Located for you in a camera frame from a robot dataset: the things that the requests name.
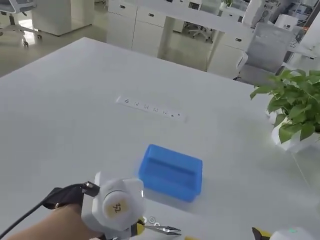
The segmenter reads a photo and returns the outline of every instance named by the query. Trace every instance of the power strip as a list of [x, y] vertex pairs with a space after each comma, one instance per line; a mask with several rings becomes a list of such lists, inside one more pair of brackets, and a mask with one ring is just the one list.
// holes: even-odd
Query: power strip
[[117, 104], [121, 104], [134, 109], [139, 109], [147, 113], [157, 114], [159, 116], [167, 117], [177, 121], [186, 121], [186, 116], [179, 111], [175, 111], [167, 107], [155, 106], [130, 97], [119, 96], [115, 102]]

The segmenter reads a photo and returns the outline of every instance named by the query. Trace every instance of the blue tray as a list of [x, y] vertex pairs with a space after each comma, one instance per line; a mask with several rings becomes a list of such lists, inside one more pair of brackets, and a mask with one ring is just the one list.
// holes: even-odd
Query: blue tray
[[138, 176], [146, 188], [192, 202], [201, 193], [202, 161], [157, 145], [149, 145]]

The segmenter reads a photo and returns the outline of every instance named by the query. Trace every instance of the office chair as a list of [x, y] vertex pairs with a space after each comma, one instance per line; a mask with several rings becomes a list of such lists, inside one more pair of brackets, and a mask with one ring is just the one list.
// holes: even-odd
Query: office chair
[[292, 31], [259, 22], [252, 41], [237, 63], [238, 77], [235, 80], [261, 86], [272, 85], [270, 75], [278, 75], [284, 64], [287, 48], [294, 37]]
[[25, 16], [25, 12], [30, 11], [36, 7], [35, 0], [0, 0], [0, 13], [2, 15], [9, 15], [10, 25], [0, 28], [0, 36], [5, 32], [15, 32], [17, 35], [23, 39], [23, 45], [28, 47], [29, 44], [24, 36], [25, 32], [30, 32], [36, 34], [38, 39], [42, 39], [42, 36], [35, 30], [23, 27], [15, 23], [13, 14], [22, 13]]
[[197, 35], [202, 35], [202, 36], [204, 36], [204, 39], [205, 39], [205, 41], [207, 42], [207, 41], [211, 38], [212, 31], [211, 31], [209, 28], [204, 27], [204, 26], [197, 25], [196, 27], [197, 27], [197, 29], [191, 29], [191, 30], [189, 30], [189, 31], [188, 31], [188, 34], [194, 33], [194, 34], [192, 35], [192, 38], [193, 38], [193, 39], [194, 39], [195, 36], [197, 36]]

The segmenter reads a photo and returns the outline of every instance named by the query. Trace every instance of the white table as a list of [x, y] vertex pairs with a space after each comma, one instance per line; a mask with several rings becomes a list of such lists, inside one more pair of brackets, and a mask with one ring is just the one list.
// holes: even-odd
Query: white table
[[[319, 236], [319, 198], [291, 154], [272, 143], [268, 99], [250, 101], [252, 90], [88, 38], [2, 77], [0, 232], [53, 187], [98, 171], [134, 176], [152, 143], [203, 160], [202, 193], [193, 203], [146, 191], [165, 204], [148, 202], [146, 214], [161, 223], [200, 239], [250, 240], [253, 226], [301, 226]], [[180, 111], [187, 120], [116, 104], [119, 95]], [[15, 231], [47, 212], [41, 208]]]

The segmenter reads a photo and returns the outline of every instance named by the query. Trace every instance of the white cabinet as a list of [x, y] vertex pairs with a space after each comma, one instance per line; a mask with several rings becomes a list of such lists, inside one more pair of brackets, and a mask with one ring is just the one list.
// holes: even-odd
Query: white cabinet
[[35, 29], [56, 36], [93, 24], [94, 0], [39, 0], [32, 10]]
[[237, 63], [242, 52], [247, 51], [253, 38], [253, 31], [238, 35], [223, 34], [217, 39], [213, 55], [208, 58], [207, 72], [233, 79], [239, 75]]
[[132, 49], [137, 9], [137, 6], [122, 0], [109, 1], [106, 15], [106, 42], [108, 44], [123, 49]]
[[106, 42], [161, 58], [167, 52], [174, 19], [125, 0], [110, 0]]
[[242, 56], [243, 50], [231, 46], [220, 45], [214, 52], [207, 72], [234, 79], [239, 75], [237, 62]]
[[131, 49], [135, 31], [134, 20], [111, 12], [108, 12], [106, 17], [106, 42], [123, 49]]
[[161, 58], [167, 51], [174, 19], [146, 7], [138, 7], [132, 50]]

